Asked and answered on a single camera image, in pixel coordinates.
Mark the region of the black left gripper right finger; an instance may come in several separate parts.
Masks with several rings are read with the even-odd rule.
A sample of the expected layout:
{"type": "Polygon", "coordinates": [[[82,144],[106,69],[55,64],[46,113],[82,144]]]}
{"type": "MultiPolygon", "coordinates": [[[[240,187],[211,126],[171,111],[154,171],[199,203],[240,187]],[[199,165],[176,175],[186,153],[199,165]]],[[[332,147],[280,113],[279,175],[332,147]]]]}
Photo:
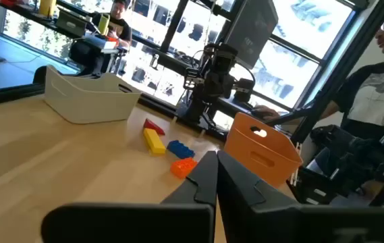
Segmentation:
{"type": "Polygon", "coordinates": [[[384,242],[384,208],[303,205],[218,151],[217,196],[228,242],[384,242]]]}

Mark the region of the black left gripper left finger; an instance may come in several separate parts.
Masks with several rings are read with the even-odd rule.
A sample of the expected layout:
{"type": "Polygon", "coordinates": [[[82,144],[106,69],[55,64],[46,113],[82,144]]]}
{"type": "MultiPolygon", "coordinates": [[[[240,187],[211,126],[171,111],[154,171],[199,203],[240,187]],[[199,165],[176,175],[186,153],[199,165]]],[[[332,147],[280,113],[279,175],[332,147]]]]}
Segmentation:
{"type": "Polygon", "coordinates": [[[47,213],[43,242],[213,242],[218,157],[207,152],[159,204],[75,202],[47,213]]]}

